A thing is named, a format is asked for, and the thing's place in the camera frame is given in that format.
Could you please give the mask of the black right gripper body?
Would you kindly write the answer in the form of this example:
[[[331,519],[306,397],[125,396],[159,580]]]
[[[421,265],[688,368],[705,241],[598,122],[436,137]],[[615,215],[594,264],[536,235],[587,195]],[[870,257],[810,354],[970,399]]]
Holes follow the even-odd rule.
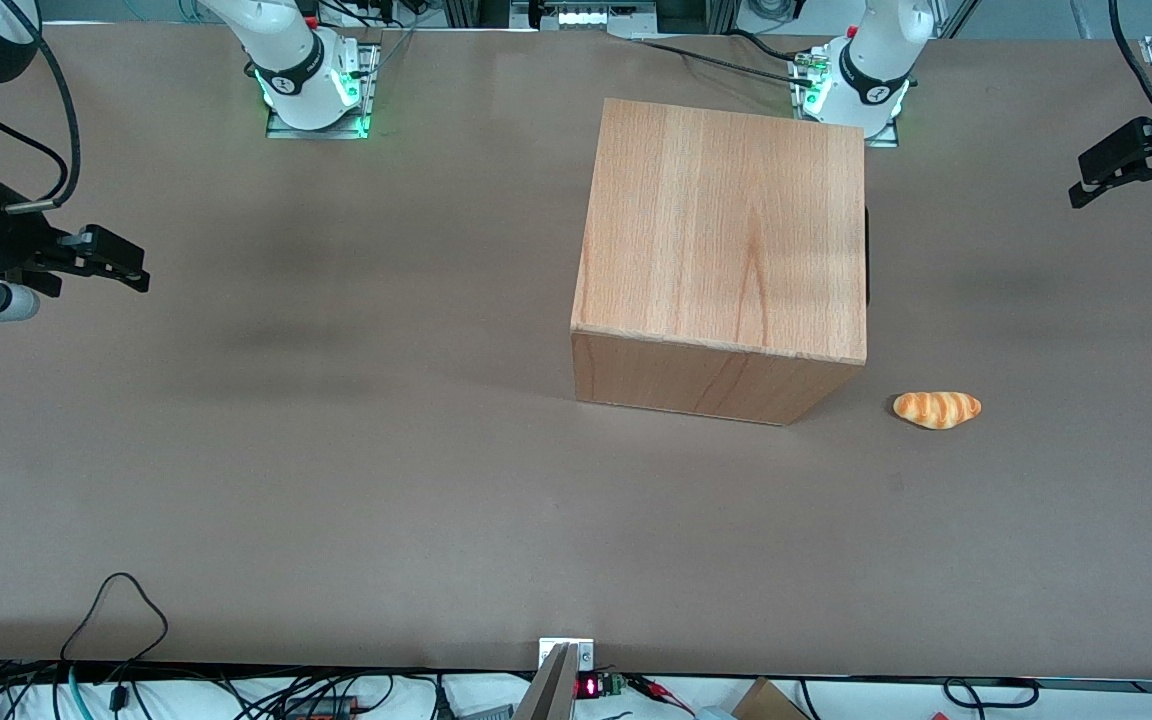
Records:
[[[63,279],[52,274],[52,270],[73,259],[73,252],[60,245],[69,232],[52,227],[41,213],[5,213],[5,205],[23,199],[17,191],[0,184],[0,281],[23,285],[58,300]]]

